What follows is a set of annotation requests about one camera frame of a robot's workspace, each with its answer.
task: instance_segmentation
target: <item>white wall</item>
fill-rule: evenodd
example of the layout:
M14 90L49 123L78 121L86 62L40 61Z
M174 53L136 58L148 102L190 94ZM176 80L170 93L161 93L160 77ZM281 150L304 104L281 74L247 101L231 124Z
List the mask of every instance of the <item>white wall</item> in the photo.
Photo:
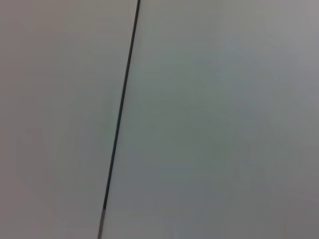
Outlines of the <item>white wall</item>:
M135 2L0 2L0 238L97 237Z
M142 1L105 238L318 237L318 8Z

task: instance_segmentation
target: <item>gray surface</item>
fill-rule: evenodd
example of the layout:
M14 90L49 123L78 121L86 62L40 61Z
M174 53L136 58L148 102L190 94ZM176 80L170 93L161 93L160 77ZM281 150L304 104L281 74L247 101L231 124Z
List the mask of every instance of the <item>gray surface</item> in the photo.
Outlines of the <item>gray surface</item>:
M0 2L1 239L97 237L132 2Z
M142 1L104 238L318 238L318 7Z

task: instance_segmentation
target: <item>white panel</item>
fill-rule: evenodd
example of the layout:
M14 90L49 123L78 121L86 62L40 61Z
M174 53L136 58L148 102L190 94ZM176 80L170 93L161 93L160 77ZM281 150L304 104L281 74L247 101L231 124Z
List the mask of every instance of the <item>white panel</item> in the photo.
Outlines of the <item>white panel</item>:
M97 237L132 2L0 2L1 239Z
M318 9L142 1L105 238L318 237Z

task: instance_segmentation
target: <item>black line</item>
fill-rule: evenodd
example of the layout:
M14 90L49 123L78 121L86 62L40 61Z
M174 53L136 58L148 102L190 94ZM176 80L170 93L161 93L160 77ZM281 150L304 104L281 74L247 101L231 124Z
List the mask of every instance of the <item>black line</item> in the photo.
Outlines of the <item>black line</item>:
M102 209L102 214L101 214L101 219L100 219L98 239L102 238L104 217L105 217L105 212L106 212L106 204L108 201L108 196L109 196L109 191L110 191L110 184L111 184L111 177L112 177L112 171L113 171L113 165L114 165L115 151L116 151L116 145L117 145L118 137L119 137L119 130L120 130L120 123L121 123L121 118L122 118L124 97L125 97L126 85L128 82L128 76L129 76L129 71L130 71L130 64L131 64L131 58L132 58L132 51L133 51L136 26L137 26L138 17L139 17L140 4L141 4L141 0L138 0L137 6L136 6L136 12L135 12L135 19L134 19L134 26L133 26L133 32L132 32L132 37L131 37L131 43L130 43L129 57L128 57L128 62L126 64L125 78L124 78L124 84L123 84L122 96L121 96L121 104L120 104L120 109L119 109L118 121L116 124L115 138L114 138L114 142L113 142L113 150L112 150L112 157L111 157L111 163L110 163L110 169L109 169L108 182L106 185L106 192L105 192L103 209Z

